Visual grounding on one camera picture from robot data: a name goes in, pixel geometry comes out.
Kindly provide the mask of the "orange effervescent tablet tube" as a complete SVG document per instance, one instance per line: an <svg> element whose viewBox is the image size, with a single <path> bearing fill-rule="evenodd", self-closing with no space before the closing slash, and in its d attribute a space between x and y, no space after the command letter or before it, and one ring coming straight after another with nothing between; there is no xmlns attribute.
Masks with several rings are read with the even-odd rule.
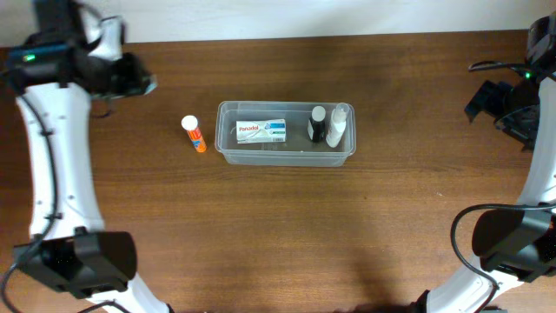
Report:
<svg viewBox="0 0 556 313"><path fill-rule="evenodd" d="M181 125L187 132L195 150L199 153L205 152L207 150L207 144L202 136L198 119L192 115L185 116L182 119Z"/></svg>

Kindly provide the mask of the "white Panadol medicine box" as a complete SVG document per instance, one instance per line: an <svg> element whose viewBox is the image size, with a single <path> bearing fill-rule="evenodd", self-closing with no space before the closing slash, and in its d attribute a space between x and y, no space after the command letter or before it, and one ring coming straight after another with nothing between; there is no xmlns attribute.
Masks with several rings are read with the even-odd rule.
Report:
<svg viewBox="0 0 556 313"><path fill-rule="evenodd" d="M235 129L239 144L283 143L287 139L287 126L284 119L237 121Z"/></svg>

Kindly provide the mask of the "white calamine lotion bottle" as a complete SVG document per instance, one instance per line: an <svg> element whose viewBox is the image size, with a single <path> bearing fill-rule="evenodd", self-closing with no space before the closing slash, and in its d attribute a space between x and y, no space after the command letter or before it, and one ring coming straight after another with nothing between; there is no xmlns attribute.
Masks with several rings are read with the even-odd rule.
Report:
<svg viewBox="0 0 556 313"><path fill-rule="evenodd" d="M350 106L347 103L339 103L332 110L326 142L330 148L336 148L347 127Z"/></svg>

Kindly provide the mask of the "dark brown syrup bottle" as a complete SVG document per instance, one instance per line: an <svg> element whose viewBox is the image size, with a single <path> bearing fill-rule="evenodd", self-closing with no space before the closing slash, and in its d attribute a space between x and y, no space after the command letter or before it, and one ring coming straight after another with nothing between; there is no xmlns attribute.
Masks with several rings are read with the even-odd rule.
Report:
<svg viewBox="0 0 556 313"><path fill-rule="evenodd" d="M308 120L308 135L313 143L322 141L326 132L326 110L322 106L315 106L312 109Z"/></svg>

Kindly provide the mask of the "small gold-lid jar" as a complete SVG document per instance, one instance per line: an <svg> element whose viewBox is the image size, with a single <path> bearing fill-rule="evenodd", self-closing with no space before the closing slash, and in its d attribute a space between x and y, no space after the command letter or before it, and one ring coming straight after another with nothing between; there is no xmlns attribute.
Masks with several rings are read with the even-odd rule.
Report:
<svg viewBox="0 0 556 313"><path fill-rule="evenodd" d="M151 93L153 90L155 90L157 87L157 80L156 77L151 77L149 80L149 84L146 87L145 91L144 91L144 95L148 95L149 93Z"/></svg>

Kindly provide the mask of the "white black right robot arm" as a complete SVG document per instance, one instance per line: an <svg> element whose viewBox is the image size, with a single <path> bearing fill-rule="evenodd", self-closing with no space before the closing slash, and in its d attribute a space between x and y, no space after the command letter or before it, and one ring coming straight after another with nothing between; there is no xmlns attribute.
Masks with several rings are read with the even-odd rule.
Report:
<svg viewBox="0 0 556 313"><path fill-rule="evenodd" d="M486 80L464 109L479 114L532 154L514 203L475 204L450 227L461 266L442 285L425 290L409 312L492 312L497 297L555 274L555 15L528 29L520 63L481 61L469 71L510 70L515 84Z"/></svg>

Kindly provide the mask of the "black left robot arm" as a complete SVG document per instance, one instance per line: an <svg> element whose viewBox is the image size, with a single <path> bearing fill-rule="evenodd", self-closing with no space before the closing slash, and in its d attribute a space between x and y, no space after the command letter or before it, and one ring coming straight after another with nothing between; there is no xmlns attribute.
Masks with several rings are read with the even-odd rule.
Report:
<svg viewBox="0 0 556 313"><path fill-rule="evenodd" d="M125 23L86 3L33 4L38 30L10 49L5 79L15 91L30 149L30 240L11 268L108 312L168 312L140 277L134 240L108 231L89 153L95 100L143 96L156 87L142 61L122 50Z"/></svg>

